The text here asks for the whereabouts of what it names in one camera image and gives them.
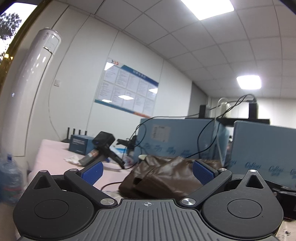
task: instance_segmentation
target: triangular cutout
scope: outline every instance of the triangular cutout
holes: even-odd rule
[[[249,187],[249,188],[258,188],[258,189],[262,189],[262,188],[263,188],[261,182],[260,182],[259,179],[256,177],[256,175],[252,175],[252,176],[249,178],[246,187]]]
[[[38,182],[36,183],[34,189],[42,189],[42,188],[49,188],[49,187],[50,187],[50,183],[47,180],[46,176],[41,176]]]

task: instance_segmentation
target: water bottle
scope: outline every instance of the water bottle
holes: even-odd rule
[[[23,192],[22,181],[22,172],[12,159],[12,155],[8,154],[7,160],[0,162],[1,201],[15,206]]]

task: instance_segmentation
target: blue gripper pad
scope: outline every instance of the blue gripper pad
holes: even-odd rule
[[[86,182],[88,182],[90,185],[93,185],[96,183],[97,180],[101,178],[102,175],[103,175],[103,163],[98,162],[88,170],[81,173],[81,178]]]
[[[203,166],[197,161],[194,161],[192,167],[193,175],[201,182],[201,184],[205,185],[209,181],[215,178],[215,174],[210,171],[208,168]]]

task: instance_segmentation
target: sky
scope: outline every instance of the sky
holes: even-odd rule
[[[17,13],[20,19],[22,20],[19,26],[20,28],[36,7],[37,7],[36,5],[27,4],[27,3],[14,3],[5,11],[5,13],[6,14]],[[7,40],[0,39],[0,53],[6,52],[12,40],[13,40],[13,37]]]

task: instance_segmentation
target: metal screw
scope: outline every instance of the metal screw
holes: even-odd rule
[[[182,201],[181,201],[182,204],[184,205],[187,205],[187,206],[191,206],[191,205],[194,205],[196,203],[196,201],[192,198],[184,198]]]
[[[101,204],[103,204],[103,205],[112,205],[114,203],[115,203],[115,201],[112,198],[104,198],[101,200]]]

